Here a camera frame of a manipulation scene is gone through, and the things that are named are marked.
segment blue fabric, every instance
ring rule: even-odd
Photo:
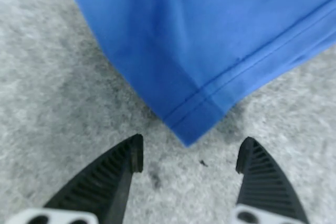
[[[336,0],[76,0],[103,52],[185,145],[336,41]]]

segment seam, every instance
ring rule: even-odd
[[[309,25],[308,27],[306,27],[305,29],[301,30],[298,34],[296,34],[295,36],[293,36],[292,38],[290,38],[289,40],[287,40],[284,44],[282,44],[281,46],[279,46],[278,48],[276,48],[275,50],[271,51],[270,53],[266,54],[264,57],[262,57],[261,59],[259,59],[258,61],[256,61],[254,64],[250,65],[249,67],[247,67],[246,69],[244,69],[243,71],[241,71],[240,73],[238,73],[237,75],[235,75],[234,77],[232,77],[230,80],[228,80],[227,82],[223,83],[219,88],[217,88],[215,91],[213,91],[211,94],[207,95],[206,98],[204,98],[200,103],[198,103],[193,109],[191,109],[189,112],[187,112],[183,117],[181,117],[177,122],[175,122],[171,128],[176,127],[178,124],[180,124],[182,121],[184,121],[190,114],[192,114],[194,111],[196,111],[204,102],[206,102],[210,97],[212,97],[214,94],[216,94],[217,92],[219,92],[224,86],[228,85],[230,82],[232,82],[234,79],[236,79],[237,77],[239,77],[240,75],[242,75],[244,72],[246,72],[247,70],[253,68],[255,65],[259,64],[261,61],[265,60],[266,58],[268,58],[270,55],[272,55],[274,52],[278,51],[279,49],[281,49],[282,47],[284,47],[285,45],[287,45],[288,43],[290,43],[292,40],[294,40],[295,38],[297,38],[298,36],[300,36],[302,33],[304,33],[305,31],[309,30],[312,26],[314,26],[315,24],[317,24],[318,22],[320,22],[321,20],[325,19],[328,15],[330,15],[331,13],[333,13],[336,10],[336,7],[333,8],[332,10],[330,10],[328,13],[326,13],[325,15],[323,15],[321,18],[319,18],[318,20],[316,20],[314,23],[312,23],[311,25]],[[209,85],[210,83],[212,83],[215,80],[215,78],[213,78],[210,82],[207,83],[207,85]]]
[[[200,93],[204,88],[206,88],[209,84],[211,84],[214,80],[216,80],[217,78],[219,78],[220,76],[222,76],[225,72],[228,72],[232,69],[234,69],[237,65],[241,64],[242,62],[244,62],[245,60],[247,60],[250,56],[254,55],[256,52],[262,50],[264,47],[266,47],[267,45],[272,44],[277,38],[279,38],[279,36],[281,36],[282,34],[284,34],[285,32],[287,32],[288,30],[290,30],[291,28],[294,28],[297,24],[299,24],[300,22],[302,22],[302,20],[304,20],[305,18],[309,17],[312,13],[314,13],[316,10],[320,9],[321,6],[325,6],[326,4],[328,4],[328,2],[333,1],[333,0],[327,0],[326,2],[324,2],[322,5],[318,6],[317,8],[315,8],[313,11],[311,11],[307,16],[299,19],[297,22],[295,22],[294,24],[292,24],[291,26],[289,26],[287,29],[285,29],[283,32],[281,32],[278,36],[276,36],[274,39],[272,39],[271,41],[263,44],[261,47],[257,48],[256,50],[254,50],[252,53],[246,55],[245,57],[243,57],[240,61],[237,61],[236,63],[234,63],[233,65],[229,66],[228,68],[224,69],[223,71],[221,71],[219,74],[215,75],[214,77],[212,77],[209,81],[207,81],[205,84],[203,84],[200,88],[198,88],[194,93],[192,93],[191,95],[187,96],[184,101],[182,103],[180,103],[178,106],[176,106],[174,109],[172,109],[167,115],[165,115],[163,117],[163,120],[165,121],[167,118],[169,118],[169,116],[171,116],[176,110],[178,110],[180,107],[182,107],[188,100],[190,100],[192,97],[194,97],[195,95],[197,95],[198,93]],[[336,8],[334,8],[333,10],[329,11],[327,14],[325,14],[324,16],[322,16],[320,19],[318,19],[315,23],[313,23],[312,25],[306,27],[305,29],[303,29],[300,33],[294,35],[289,41],[285,42],[284,44],[282,44],[281,46],[279,46],[277,49],[273,50],[272,52],[270,52],[268,55],[266,55],[264,58],[268,57],[271,53],[275,52],[276,50],[280,49],[282,46],[285,46],[288,42],[290,42],[292,39],[294,39],[296,36],[299,36],[302,32],[306,31],[307,29],[309,29],[311,26],[313,26],[314,24],[318,23],[320,20],[324,19],[327,15],[329,15],[331,12],[333,12]]]

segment carpet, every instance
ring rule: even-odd
[[[125,224],[228,223],[247,136],[279,163],[311,223],[334,222],[336,47],[184,148],[109,64],[73,0],[0,0],[0,10],[0,222],[42,206],[135,133],[144,135],[144,172],[134,175]]]

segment blue shirt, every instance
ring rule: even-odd
[[[336,0],[76,0],[101,49],[188,146],[336,41]]]

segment floor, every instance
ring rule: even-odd
[[[311,223],[334,223],[336,47],[244,99],[186,149],[110,66],[73,0],[0,0],[0,10],[0,222],[42,206],[139,132],[145,168],[125,224],[228,223],[246,136],[283,168]]]

